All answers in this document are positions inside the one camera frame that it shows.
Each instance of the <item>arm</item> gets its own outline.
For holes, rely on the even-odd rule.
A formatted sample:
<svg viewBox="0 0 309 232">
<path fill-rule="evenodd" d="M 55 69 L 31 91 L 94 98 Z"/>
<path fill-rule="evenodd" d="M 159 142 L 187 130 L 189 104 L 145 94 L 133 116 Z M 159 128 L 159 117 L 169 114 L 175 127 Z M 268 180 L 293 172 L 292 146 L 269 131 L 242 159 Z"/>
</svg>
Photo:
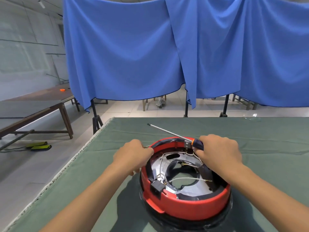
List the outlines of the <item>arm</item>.
<svg viewBox="0 0 309 232">
<path fill-rule="evenodd" d="M 200 159 L 239 190 L 279 232 L 309 231 L 309 208 L 278 190 L 242 164 L 235 140 L 216 135 L 201 136 Z"/>
<path fill-rule="evenodd" d="M 69 205 L 60 211 L 40 232 L 91 231 L 116 190 L 133 171 L 139 172 L 153 149 L 144 149 L 139 140 L 132 140 L 114 155 L 114 161 L 103 174 Z"/>
</svg>

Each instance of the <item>person's right arm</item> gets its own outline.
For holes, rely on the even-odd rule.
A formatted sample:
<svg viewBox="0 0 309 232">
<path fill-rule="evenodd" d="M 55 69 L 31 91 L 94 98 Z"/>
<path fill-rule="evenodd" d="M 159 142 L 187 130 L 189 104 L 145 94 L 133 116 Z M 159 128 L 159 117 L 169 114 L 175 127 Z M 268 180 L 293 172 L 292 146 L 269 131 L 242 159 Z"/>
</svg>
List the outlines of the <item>person's right arm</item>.
<svg viewBox="0 0 309 232">
<path fill-rule="evenodd" d="M 240 191 L 279 232 L 309 231 L 309 207 L 264 181 L 242 164 L 235 140 L 201 136 L 195 153 L 211 170 Z"/>
</svg>

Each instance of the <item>person's left arm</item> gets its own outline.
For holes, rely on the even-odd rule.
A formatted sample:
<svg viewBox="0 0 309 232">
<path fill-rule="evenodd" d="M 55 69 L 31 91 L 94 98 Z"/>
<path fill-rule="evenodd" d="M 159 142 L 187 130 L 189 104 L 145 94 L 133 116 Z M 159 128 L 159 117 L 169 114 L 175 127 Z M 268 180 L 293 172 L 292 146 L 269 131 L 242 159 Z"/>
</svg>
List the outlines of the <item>person's left arm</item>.
<svg viewBox="0 0 309 232">
<path fill-rule="evenodd" d="M 139 140 L 132 140 L 114 155 L 114 161 L 101 176 L 60 211 L 40 232 L 91 231 L 116 190 L 133 171 L 139 172 L 153 154 Z"/>
</svg>

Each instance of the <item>ceiling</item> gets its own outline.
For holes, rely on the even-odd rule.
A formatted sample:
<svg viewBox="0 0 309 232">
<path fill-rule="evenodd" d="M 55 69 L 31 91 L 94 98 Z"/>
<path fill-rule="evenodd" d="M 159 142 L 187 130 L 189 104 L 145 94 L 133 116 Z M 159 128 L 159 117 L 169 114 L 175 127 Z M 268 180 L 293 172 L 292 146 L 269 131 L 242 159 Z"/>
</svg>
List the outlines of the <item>ceiling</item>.
<svg viewBox="0 0 309 232">
<path fill-rule="evenodd" d="M 25 6 L 29 9 L 34 11 L 44 13 L 47 15 L 54 16 L 56 18 L 62 18 L 62 0 L 41 0 L 44 4 L 45 9 L 43 9 L 38 0 L 6 0 L 12 3 L 16 3 L 20 6 Z M 148 0 L 110 0 L 116 2 L 143 2 Z M 296 2 L 309 2 L 309 0 L 289 0 L 289 1 L 296 1 Z"/>
</svg>

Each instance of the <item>person's left hand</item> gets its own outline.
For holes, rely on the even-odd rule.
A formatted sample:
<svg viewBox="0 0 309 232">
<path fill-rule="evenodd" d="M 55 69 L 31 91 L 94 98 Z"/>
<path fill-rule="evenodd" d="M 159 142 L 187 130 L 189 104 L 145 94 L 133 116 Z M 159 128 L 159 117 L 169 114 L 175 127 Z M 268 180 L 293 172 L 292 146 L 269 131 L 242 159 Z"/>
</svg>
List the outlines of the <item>person's left hand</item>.
<svg viewBox="0 0 309 232">
<path fill-rule="evenodd" d="M 140 168 L 146 165 L 147 161 L 153 155 L 152 148 L 143 148 L 140 140 L 134 139 L 121 147 L 114 154 L 114 164 L 120 165 L 133 176 L 134 172 L 139 172 Z"/>
</svg>

